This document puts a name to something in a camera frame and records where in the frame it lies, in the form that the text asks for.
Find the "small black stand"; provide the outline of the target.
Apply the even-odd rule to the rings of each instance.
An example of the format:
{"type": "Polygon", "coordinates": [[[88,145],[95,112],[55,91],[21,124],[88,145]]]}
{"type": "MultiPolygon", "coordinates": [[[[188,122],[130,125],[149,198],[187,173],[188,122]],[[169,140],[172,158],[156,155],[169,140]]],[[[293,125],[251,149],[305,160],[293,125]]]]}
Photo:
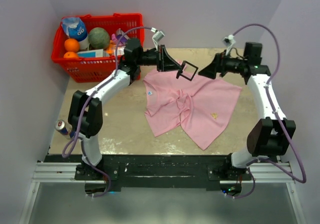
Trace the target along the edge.
{"type": "Polygon", "coordinates": [[[184,78],[188,81],[192,81],[196,73],[198,72],[198,69],[198,66],[184,60],[179,66],[176,74],[176,79],[184,78]]]}

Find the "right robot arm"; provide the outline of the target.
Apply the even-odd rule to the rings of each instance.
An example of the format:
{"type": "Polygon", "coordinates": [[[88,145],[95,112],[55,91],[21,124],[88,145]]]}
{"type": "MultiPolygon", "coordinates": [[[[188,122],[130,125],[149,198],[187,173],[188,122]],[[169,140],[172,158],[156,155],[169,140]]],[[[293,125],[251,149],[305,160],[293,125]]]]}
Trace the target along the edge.
{"type": "Polygon", "coordinates": [[[288,137],[292,137],[296,125],[288,120],[275,97],[269,78],[268,66],[262,65],[262,44],[247,42],[244,58],[233,58],[227,51],[215,55],[213,61],[199,72],[199,75],[215,79],[227,73],[240,74],[253,94],[258,122],[247,136],[246,148],[230,155],[231,163],[223,167],[223,175],[235,180],[240,168],[245,168],[256,158],[273,158],[284,155],[289,147],[288,137]]]}

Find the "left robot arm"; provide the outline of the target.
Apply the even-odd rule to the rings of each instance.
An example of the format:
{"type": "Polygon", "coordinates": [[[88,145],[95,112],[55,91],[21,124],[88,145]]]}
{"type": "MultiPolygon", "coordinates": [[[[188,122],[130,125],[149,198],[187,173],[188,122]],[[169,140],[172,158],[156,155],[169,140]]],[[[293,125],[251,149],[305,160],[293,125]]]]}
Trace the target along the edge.
{"type": "Polygon", "coordinates": [[[140,75],[140,66],[156,66],[159,72],[178,71],[181,74],[183,64],[175,61],[164,45],[150,50],[143,50],[137,38],[127,41],[124,55],[120,58],[118,68],[95,87],[73,94],[68,123],[79,134],[75,138],[83,139],[82,159],[88,165],[86,174],[92,180],[103,176],[103,167],[99,165],[102,154],[99,149],[98,133],[103,124],[103,105],[115,94],[132,84],[140,75]]]}

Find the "gold rhinestone brooch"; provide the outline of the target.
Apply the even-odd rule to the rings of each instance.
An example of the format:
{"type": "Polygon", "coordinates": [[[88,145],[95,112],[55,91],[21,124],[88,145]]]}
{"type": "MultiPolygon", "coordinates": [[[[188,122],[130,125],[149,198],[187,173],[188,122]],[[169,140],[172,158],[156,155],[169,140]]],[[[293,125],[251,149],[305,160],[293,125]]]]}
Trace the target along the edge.
{"type": "Polygon", "coordinates": [[[218,114],[217,113],[212,113],[211,115],[215,120],[218,118],[218,114]]]}

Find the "pink garment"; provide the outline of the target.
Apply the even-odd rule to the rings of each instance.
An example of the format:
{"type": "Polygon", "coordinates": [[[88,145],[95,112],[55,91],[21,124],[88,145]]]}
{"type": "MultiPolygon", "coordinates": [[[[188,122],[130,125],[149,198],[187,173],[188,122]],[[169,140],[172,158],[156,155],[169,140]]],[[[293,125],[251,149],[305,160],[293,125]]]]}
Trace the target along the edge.
{"type": "Polygon", "coordinates": [[[176,74],[154,69],[144,77],[146,120],[155,137],[180,126],[206,150],[228,126],[242,89],[221,79],[196,75],[188,81],[176,74]]]}

